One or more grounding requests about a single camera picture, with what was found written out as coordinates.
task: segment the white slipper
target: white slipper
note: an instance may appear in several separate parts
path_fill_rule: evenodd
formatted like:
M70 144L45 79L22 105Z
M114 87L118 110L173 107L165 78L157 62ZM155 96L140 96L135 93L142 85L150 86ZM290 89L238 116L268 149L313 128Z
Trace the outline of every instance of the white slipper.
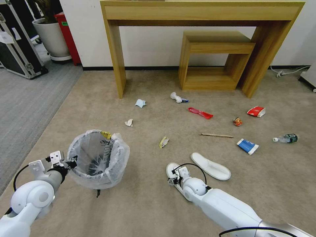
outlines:
M230 170L218 163L206 159L201 154L194 152L191 155L191 159L208 175L218 180L228 180L231 176Z
M175 170L176 174L173 174L172 173L172 170L176 167L178 167L179 165L177 163L169 163L166 167L166 173L167 173L167 176L168 178L176 178L178 177L177 174L178 173L178 170ZM186 198L186 196L184 195L183 193L183 189L181 188L181 186L179 184L175 185L175 187L177 188L177 190Z

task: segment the red snack bag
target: red snack bag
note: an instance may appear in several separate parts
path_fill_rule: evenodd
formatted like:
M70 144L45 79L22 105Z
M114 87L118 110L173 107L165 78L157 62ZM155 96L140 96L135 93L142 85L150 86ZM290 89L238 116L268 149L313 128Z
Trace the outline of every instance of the red snack bag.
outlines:
M259 106L253 107L247 112L247 114L255 116L255 117L262 117L265 113L266 113L266 109Z

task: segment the gray carpet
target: gray carpet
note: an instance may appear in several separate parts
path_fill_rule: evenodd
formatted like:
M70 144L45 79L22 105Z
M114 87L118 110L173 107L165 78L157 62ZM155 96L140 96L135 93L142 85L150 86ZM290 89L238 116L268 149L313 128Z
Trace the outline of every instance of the gray carpet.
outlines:
M54 206L32 225L31 237L218 237L221 229L200 208L188 202L167 183L166 165L191 162L199 152L225 165L231 178L219 181L207 175L207 183L250 205L263 220L291 223L316 236L316 94L297 79L299 73L276 78L268 71L253 98L235 91L181 91L177 71L127 71L127 84L118 99L113 71L84 72L57 111L23 165L52 151L67 152L73 139L88 129L120 132L130 146L122 181L113 188L84 188L67 176ZM177 104L175 91L190 100ZM146 100L142 109L138 98ZM255 118L246 114L253 106L266 107ZM188 107L213 113L206 120ZM240 116L243 125L232 120ZM133 127L124 122L133 118ZM234 138L199 136L200 132L233 135ZM272 138L296 133L293 144ZM163 136L170 141L160 149ZM248 139L259 144L248 155L236 143ZM188 169L193 177L201 172ZM34 176L26 169L17 186ZM13 190L0 197L0 210L7 210Z
M81 66L53 63L35 46L48 74L29 80L0 69L0 194L82 74Z

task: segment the plant pot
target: plant pot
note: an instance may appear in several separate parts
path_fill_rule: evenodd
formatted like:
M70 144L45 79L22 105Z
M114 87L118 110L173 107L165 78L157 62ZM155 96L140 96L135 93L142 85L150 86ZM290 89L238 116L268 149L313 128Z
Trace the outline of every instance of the plant pot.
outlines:
M40 36L50 58L56 61L71 59L68 47L58 23L43 24L45 18L34 20L32 23Z

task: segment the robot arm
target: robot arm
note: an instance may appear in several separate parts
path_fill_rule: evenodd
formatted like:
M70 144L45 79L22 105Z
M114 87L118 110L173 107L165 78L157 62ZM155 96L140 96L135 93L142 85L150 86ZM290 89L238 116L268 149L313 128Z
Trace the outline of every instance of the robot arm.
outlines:
M220 189L210 188L198 178L192 178L186 167L177 168L178 165L175 163L170 163L168 166L166 171L169 184L176 186L188 201L199 206L208 218L224 230L252 227L252 229L231 232L231 236L313 237L290 224L278 225L264 222L246 203Z
M28 237L31 224L35 219L45 216L64 181L68 170L76 166L75 161L62 163L60 151L50 154L44 162L37 160L29 163L35 180L19 187L11 198L11 208L0 219L0 237Z

